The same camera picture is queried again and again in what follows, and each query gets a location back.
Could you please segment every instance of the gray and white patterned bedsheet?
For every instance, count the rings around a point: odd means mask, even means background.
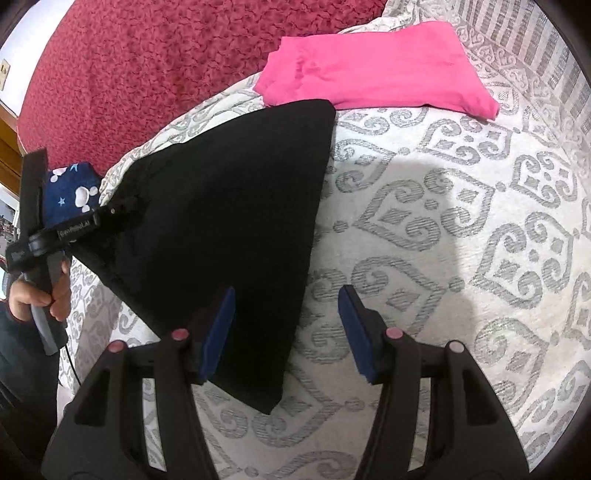
[[[383,17],[348,31],[434,18],[455,26],[501,114],[479,122],[429,107],[339,112],[282,402],[266,416],[212,384],[194,389],[221,478],[353,477],[379,388],[357,374],[349,352],[336,308],[344,283],[420,341],[464,341],[511,416],[530,467],[586,391],[591,89],[531,1],[391,0]],[[262,108],[255,80],[127,154],[103,181],[101,201],[134,161]],[[156,340],[77,261],[72,282],[70,349],[81,377],[112,339]],[[61,366],[61,381],[75,390],[65,358]],[[162,468],[148,381],[144,398],[150,459]],[[427,409],[425,387],[413,466],[424,454]]]

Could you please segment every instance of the navy blue cartoon print cloth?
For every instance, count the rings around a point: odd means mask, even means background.
[[[87,163],[47,172],[43,188],[43,225],[52,227],[99,207],[99,177]]]

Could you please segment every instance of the person's arm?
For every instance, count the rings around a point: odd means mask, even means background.
[[[58,320],[70,312],[68,266],[52,296],[22,280],[0,303],[0,424],[29,460],[40,463],[57,423],[59,353],[47,356],[30,305],[47,306]]]

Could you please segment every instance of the pink cloth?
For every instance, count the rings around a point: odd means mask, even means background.
[[[432,105],[495,119],[499,103],[447,22],[397,32],[283,37],[254,89],[266,105],[327,99],[337,110]]]

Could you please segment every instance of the light switch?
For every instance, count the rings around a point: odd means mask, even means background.
[[[4,84],[6,83],[6,77],[10,71],[10,64],[6,60],[2,60],[0,64],[0,92],[4,90]]]

